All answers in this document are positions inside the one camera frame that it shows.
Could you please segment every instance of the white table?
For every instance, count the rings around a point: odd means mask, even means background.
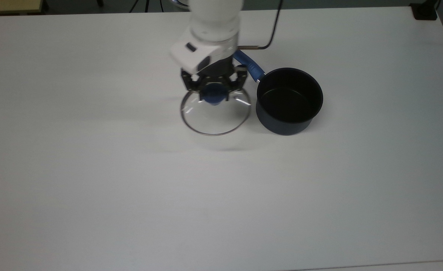
[[[274,16],[242,12],[240,43],[265,43]],[[203,137],[167,54],[188,19],[0,17],[0,271],[443,260],[440,21],[283,10],[272,46],[247,53],[313,75],[321,112],[291,137],[254,114]]]

